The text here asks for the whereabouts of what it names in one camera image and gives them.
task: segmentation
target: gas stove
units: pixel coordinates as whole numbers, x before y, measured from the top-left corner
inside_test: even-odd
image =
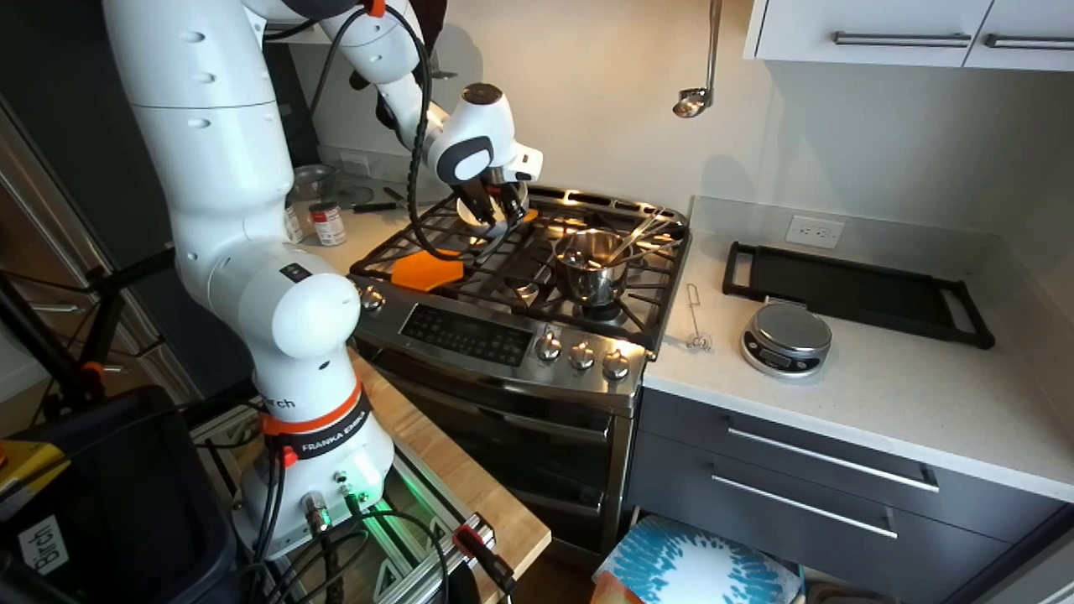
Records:
[[[430,243],[468,252],[464,277],[434,290],[392,284],[392,265],[422,252],[412,224],[359,257],[350,267],[366,290],[356,342],[405,350],[411,355],[425,355],[425,362],[457,362],[511,383],[608,388],[612,379],[636,384],[646,362],[659,358],[660,350],[687,252],[684,214],[576,189],[535,183],[526,194],[526,217],[497,241],[475,241],[475,231],[457,217],[452,196],[421,214],[421,231]],[[581,229],[629,236],[654,214],[671,229],[636,243],[622,296],[602,307],[573,303],[550,270],[556,241]]]

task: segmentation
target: white countertop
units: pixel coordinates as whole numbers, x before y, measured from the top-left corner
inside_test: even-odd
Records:
[[[723,290],[732,241],[704,222],[714,217],[692,217],[680,289],[694,281],[701,290],[709,350],[666,342],[646,384],[1074,503],[1074,434],[1021,374],[1004,340],[975,350],[824,315],[833,352],[816,374],[752,370],[739,340],[760,303]],[[687,331],[679,290],[668,335]]]

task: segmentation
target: white robotic arm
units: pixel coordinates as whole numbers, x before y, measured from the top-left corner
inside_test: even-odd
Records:
[[[178,275],[254,358],[268,456],[243,481],[239,521],[254,530],[280,505],[261,548],[274,556],[310,539],[305,515],[346,515],[343,493],[377,503],[392,441],[346,350],[359,323],[356,284],[284,241],[292,161],[261,60],[266,23],[319,20],[343,33],[343,54],[390,101],[401,138],[418,141],[430,123],[421,143],[449,183],[488,170],[536,176],[542,152],[515,141],[508,96],[489,84],[452,116],[422,104],[412,80],[421,26],[402,0],[384,15],[351,0],[104,0],[104,15],[169,196]],[[476,204],[476,224],[505,229],[511,211],[497,211]]]

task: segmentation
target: white wall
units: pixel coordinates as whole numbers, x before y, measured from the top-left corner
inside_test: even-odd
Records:
[[[457,0],[438,101],[500,84],[543,181],[684,204],[692,194],[975,231],[1006,229],[1074,141],[1074,76],[742,60],[750,0],[725,0],[717,96],[704,80],[709,0]],[[298,50],[317,73],[324,50]],[[369,89],[340,76],[319,115],[337,147],[401,155]]]

